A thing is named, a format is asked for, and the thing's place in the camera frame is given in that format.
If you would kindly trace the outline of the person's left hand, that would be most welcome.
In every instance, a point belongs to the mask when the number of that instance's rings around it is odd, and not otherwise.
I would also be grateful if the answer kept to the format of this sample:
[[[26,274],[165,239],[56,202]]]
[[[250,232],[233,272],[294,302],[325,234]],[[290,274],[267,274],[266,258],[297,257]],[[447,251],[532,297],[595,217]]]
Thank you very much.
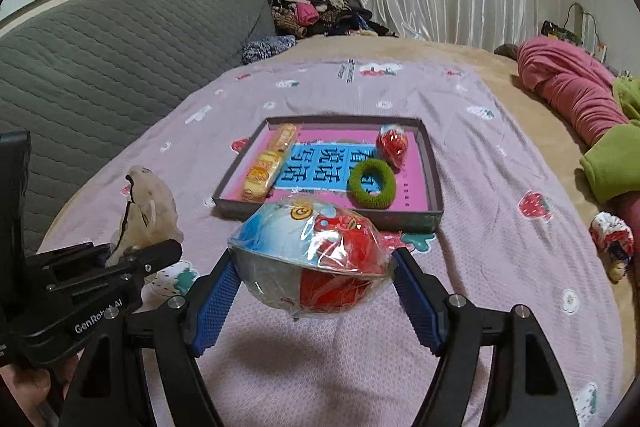
[[[79,358],[58,361],[48,369],[20,369],[15,364],[3,366],[1,377],[8,385],[13,398],[33,426],[47,425],[41,407],[47,402],[52,383],[63,386],[62,397],[66,398]]]

